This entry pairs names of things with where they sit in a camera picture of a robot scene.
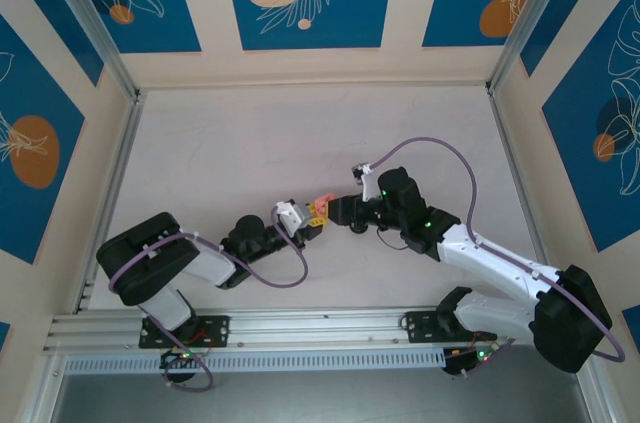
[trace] electrical wire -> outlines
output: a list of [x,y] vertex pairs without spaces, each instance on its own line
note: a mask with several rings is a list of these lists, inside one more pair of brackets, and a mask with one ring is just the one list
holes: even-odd
[[378,235],[378,238],[380,239],[380,241],[382,243],[385,244],[385,246],[388,246],[389,248],[391,248],[392,250],[396,250],[396,251],[402,251],[402,250],[406,250],[407,248],[409,248],[409,245],[407,246],[403,246],[402,248],[398,248],[397,246],[393,246],[390,245],[389,243],[387,243],[386,241],[384,241],[384,238],[382,238],[382,235],[380,234],[380,228],[376,228],[376,235]]
[[[497,256],[499,258],[502,258],[503,260],[505,260],[505,261],[517,266],[522,271],[524,271],[526,273],[529,273],[529,274],[533,274],[534,270],[532,268],[530,268],[529,266],[525,265],[524,263],[519,262],[515,258],[512,258],[511,256],[506,255],[506,254],[502,253],[501,251],[499,251],[499,250],[497,250],[497,249],[495,249],[495,248],[493,248],[493,247],[491,247],[489,245],[486,245],[486,244],[478,241],[478,239],[477,239],[476,235],[473,233],[473,229],[472,229],[472,219],[473,219],[473,214],[474,214],[475,208],[476,208],[476,202],[477,202],[477,199],[478,199],[478,182],[476,180],[476,176],[475,176],[475,174],[473,172],[473,169],[471,168],[471,165],[469,164],[469,161],[464,157],[464,155],[462,153],[460,153],[460,151],[458,151],[451,144],[449,144],[446,141],[441,140],[439,138],[433,138],[433,137],[430,137],[430,136],[418,136],[418,137],[415,137],[415,138],[409,138],[408,140],[405,140],[405,141],[401,142],[400,144],[396,145],[391,151],[389,151],[389,153],[384,155],[382,158],[380,158],[375,163],[369,165],[369,167],[372,170],[377,168],[378,166],[383,164],[385,161],[387,161],[389,158],[391,158],[400,149],[404,148],[405,146],[407,146],[407,145],[409,145],[411,143],[416,143],[416,142],[435,143],[437,145],[444,146],[445,148],[447,148],[449,151],[451,151],[454,155],[456,155],[458,157],[458,159],[462,162],[462,164],[464,165],[465,169],[467,170],[467,173],[469,174],[469,177],[471,178],[471,203],[469,205],[469,211],[467,212],[467,232],[469,234],[469,238],[471,239],[471,241],[473,241],[473,243],[476,246],[479,246],[483,250],[488,251],[489,253],[491,253],[492,255],[495,255],[495,256]],[[545,275],[538,274],[538,275],[536,275],[536,277],[539,278],[540,280],[542,280],[544,283],[549,285],[551,288],[553,288],[557,292],[559,292],[562,296],[564,296],[566,299],[568,299],[571,303],[573,303],[587,318],[589,318],[589,320],[591,320],[591,322],[598,328],[598,330],[600,330],[602,332],[602,334],[607,337],[609,342],[611,342],[611,344],[613,345],[614,349],[618,353],[617,355],[610,355],[608,353],[603,353],[601,351],[594,350],[593,354],[595,356],[599,356],[599,357],[604,358],[606,360],[614,361],[614,362],[617,362],[617,363],[622,363],[625,360],[624,349],[622,348],[622,345],[620,344],[620,342],[616,339],[616,337],[613,335],[613,333],[611,331],[609,331],[609,329],[598,319],[598,317],[596,315],[594,315],[591,310],[589,310],[589,308],[587,308],[580,300],[578,300],[575,296],[573,296],[571,293],[569,293],[565,288],[563,288],[562,286],[560,286],[558,283],[556,283],[555,281],[551,280],[550,278],[546,277]]]
[[[167,245],[167,244],[171,243],[172,241],[180,240],[180,239],[183,239],[183,238],[185,238],[187,240],[197,241],[198,243],[201,243],[202,245],[212,249],[213,251],[216,251],[216,252],[220,253],[225,258],[228,258],[229,260],[233,261],[234,263],[236,263],[237,265],[239,265],[240,267],[242,267],[243,269],[248,271],[258,281],[260,281],[261,283],[264,283],[267,286],[270,286],[272,288],[279,288],[279,289],[293,288],[295,286],[298,286],[302,282],[304,282],[304,280],[307,279],[307,276],[309,275],[309,265],[307,263],[306,258],[302,254],[302,250],[300,250],[300,248],[298,248],[295,245],[295,243],[291,240],[291,238],[289,238],[289,235],[287,235],[287,233],[282,228],[280,228],[280,225],[279,225],[279,223],[277,221],[276,211],[277,211],[276,207],[274,207],[271,210],[271,215],[270,215],[271,216],[271,223],[274,226],[274,228],[276,229],[276,231],[278,232],[278,234],[282,237],[282,239],[287,243],[287,245],[289,245],[293,249],[293,251],[298,256],[298,258],[300,258],[300,261],[302,261],[302,266],[304,268],[304,272],[303,272],[302,276],[297,281],[294,281],[293,283],[273,283],[273,282],[263,278],[262,276],[260,276],[253,268],[251,268],[244,261],[241,261],[240,259],[236,258],[235,256],[230,255],[229,253],[224,251],[224,249],[221,246],[218,246],[215,243],[200,237],[197,233],[181,232],[181,233],[176,233],[174,235],[170,235],[170,236],[168,236],[166,238],[163,238],[162,240],[158,240],[157,242],[153,243],[152,245],[149,245],[149,247],[147,247],[145,250],[141,251],[136,256],[131,258],[118,271],[116,271],[116,273],[113,275],[111,280],[109,280],[109,290],[112,293],[117,293],[116,290],[115,290],[116,283],[118,282],[118,280],[120,278],[122,278],[122,275],[124,275],[127,271],[129,271],[131,269],[131,267],[133,267],[134,265],[140,263],[147,256],[149,256],[149,254],[151,254],[152,252],[154,252],[157,249],[161,248],[162,246]],[[150,315],[150,314],[148,314],[146,312],[145,312],[145,314],[147,314],[147,317],[149,318],[149,320],[155,326],[157,326],[158,329],[162,333],[164,333],[164,335],[167,338],[169,338],[173,343],[175,343],[175,345],[178,348],[182,349],[185,353],[192,353],[191,350],[189,348],[187,348],[187,346],[184,343],[182,343],[176,336],[174,336],[173,333],[171,333],[169,330],[167,330],[162,325],[162,323],[160,323],[153,315]],[[165,381],[167,382],[167,386],[169,386],[171,388],[174,388],[176,390],[179,390],[179,391],[184,391],[184,392],[189,392],[189,393],[203,393],[205,391],[210,390],[214,386],[213,374],[211,373],[211,370],[207,367],[206,363],[204,361],[202,361],[202,359],[198,355],[192,353],[191,358],[207,374],[207,378],[208,378],[207,385],[203,386],[203,387],[193,388],[193,387],[186,387],[186,386],[176,385],[175,383],[170,381],[169,380],[169,369],[172,368],[176,364],[176,363],[174,363],[174,361],[177,360],[176,359],[176,360],[173,360],[172,362],[170,362],[169,364],[167,364],[165,366],[163,376],[164,376]]]

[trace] wall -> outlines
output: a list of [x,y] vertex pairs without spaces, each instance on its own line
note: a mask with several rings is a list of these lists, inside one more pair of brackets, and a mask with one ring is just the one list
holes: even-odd
[[[0,250],[0,321],[11,325],[0,361],[0,420],[9,422],[17,415],[22,397],[29,396],[34,362],[52,315],[69,311],[75,297],[73,289],[89,251],[129,103],[108,71],[92,79],[83,70],[77,61],[83,55],[72,55],[33,0],[0,0],[0,15],[0,52],[6,52],[9,43],[14,53],[15,48],[24,50],[14,55],[12,65],[3,66],[6,78],[0,83],[0,111],[13,125],[11,131],[5,127],[0,131],[2,141],[22,145],[0,148],[8,150],[0,162],[0,247],[10,247]],[[13,32],[17,37],[10,42],[7,35]],[[20,132],[33,138],[21,140],[15,120],[20,112],[49,115],[46,119],[55,131],[38,143],[36,127],[27,125]],[[70,121],[73,128],[65,126]],[[53,172],[52,183],[42,176],[47,171]],[[56,191],[43,197],[54,186]],[[35,215],[39,209],[44,215],[29,220],[31,212]],[[35,246],[22,251],[20,245],[35,238],[30,231],[38,225],[43,225],[44,236],[36,235]]]
[[[640,303],[637,258],[640,233],[633,233],[632,227],[627,227],[612,238],[605,232],[618,229],[621,220],[637,224],[640,197],[637,193],[619,193],[625,187],[620,186],[618,171],[621,151],[616,149],[598,157],[598,144],[594,143],[597,137],[601,140],[599,133],[605,133],[596,121],[596,110],[606,103],[606,99],[601,99],[601,90],[609,97],[619,96],[615,90],[611,93],[615,71],[609,65],[609,52],[617,38],[616,27],[611,26],[611,21],[605,24],[619,1],[578,0],[531,76],[527,76],[524,65],[518,62],[496,96],[551,263],[561,268],[575,264],[588,270],[613,318],[613,331],[625,348],[627,360],[623,364],[604,366],[629,421],[638,421],[640,355],[621,311]],[[610,39],[602,46],[604,43],[600,42],[607,36]],[[580,59],[583,51],[585,57]],[[592,57],[596,53],[602,58]],[[600,81],[606,84],[595,88],[594,82]],[[584,115],[593,121],[583,125]],[[569,143],[582,144],[583,140],[589,143],[577,148],[563,143],[566,136],[570,137]],[[587,156],[576,163],[573,153],[579,151]],[[608,194],[603,190],[607,185],[611,192]],[[604,225],[593,221],[592,208],[602,213]],[[601,346],[611,351],[608,343]]]
[[145,88],[484,82],[525,0],[92,0]]

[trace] white floor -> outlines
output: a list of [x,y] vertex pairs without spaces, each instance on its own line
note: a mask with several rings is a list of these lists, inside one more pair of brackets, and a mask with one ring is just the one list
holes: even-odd
[[[322,85],[164,90],[149,93],[110,236],[161,211],[219,242],[238,218],[267,219],[275,202],[358,193],[350,168],[375,161],[413,136],[443,138],[471,162],[479,183],[474,229],[527,257],[533,247],[483,87]],[[418,143],[385,168],[405,166],[427,204],[465,218],[468,176],[445,149]],[[402,242],[385,234],[392,244]],[[195,308],[311,308],[437,304],[453,287],[487,290],[481,278],[410,250],[384,246],[369,230],[329,225],[305,250],[301,286],[278,290],[253,278],[223,291],[189,275],[174,282]],[[253,265],[290,282],[292,251]],[[100,270],[91,309],[122,304]]]

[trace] enclosure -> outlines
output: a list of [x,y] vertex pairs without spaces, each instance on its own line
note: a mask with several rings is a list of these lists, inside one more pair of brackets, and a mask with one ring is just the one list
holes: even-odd
[[[2,421],[640,419],[640,0],[0,0],[0,33]],[[178,275],[230,323],[210,393],[164,386],[105,241],[167,211],[219,242],[278,201],[359,193],[355,165],[417,136],[468,160],[475,231],[588,271],[624,363],[566,374],[516,341],[452,378],[460,344],[411,343],[403,318],[492,281],[327,224],[295,288]],[[465,220],[455,155],[421,142],[384,166]],[[290,250],[251,267],[302,274]]]

